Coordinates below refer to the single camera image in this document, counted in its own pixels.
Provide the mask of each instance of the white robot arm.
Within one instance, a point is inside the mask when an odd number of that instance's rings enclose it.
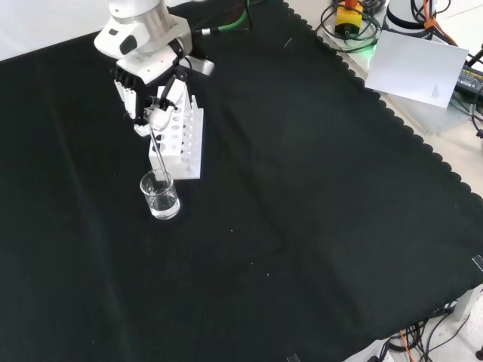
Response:
[[[112,0],[111,18],[94,40],[118,67],[149,84],[192,50],[188,21],[168,13],[164,0]]]

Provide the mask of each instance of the robotic hand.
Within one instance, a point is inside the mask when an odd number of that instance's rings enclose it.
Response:
[[[115,86],[130,118],[142,124],[146,86],[172,74],[183,78],[178,65],[191,53],[191,31],[186,19],[168,13],[164,0],[112,0],[109,10],[94,45],[118,59]]]
[[[111,74],[134,130],[151,135],[152,168],[168,169],[173,179],[199,178],[203,109],[189,98],[180,66],[192,51],[188,21],[170,15],[164,0],[110,0],[109,10],[111,18],[94,45],[118,59]],[[187,63],[208,75],[213,68],[194,57]],[[156,85],[157,93],[148,95]]]

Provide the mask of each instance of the green cable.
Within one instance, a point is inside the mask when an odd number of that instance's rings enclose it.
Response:
[[[247,5],[250,6],[250,0],[247,0]],[[233,28],[236,28],[237,26],[241,25],[246,18],[247,18],[247,9],[244,9],[243,14],[240,16],[240,18],[237,21],[228,25],[218,26],[218,31],[227,32]]]

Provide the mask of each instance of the orange cable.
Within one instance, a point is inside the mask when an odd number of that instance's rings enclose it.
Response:
[[[431,17],[428,12],[428,0],[423,0],[423,6],[424,6],[424,16],[426,17],[426,22],[424,23],[425,28],[430,28],[432,26],[435,26],[436,29],[438,29],[442,35],[444,35],[448,40],[454,45],[458,46],[456,42],[453,40],[452,37],[450,37],[444,30],[441,28],[441,25],[438,24],[438,21],[436,20],[436,17]]]
[[[409,348],[408,348],[408,344],[406,343],[406,339],[405,339],[404,335],[402,334],[402,330],[399,330],[399,335],[401,336],[401,342],[402,342],[403,346],[406,348],[406,352],[409,355],[409,360],[411,362],[414,362],[413,356],[411,356],[411,353],[409,352]]]

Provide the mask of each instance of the black tablecloth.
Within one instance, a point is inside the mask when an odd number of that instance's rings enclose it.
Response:
[[[1,360],[341,361],[481,282],[481,199],[281,2],[252,17],[198,40],[168,222],[95,35],[0,64]]]

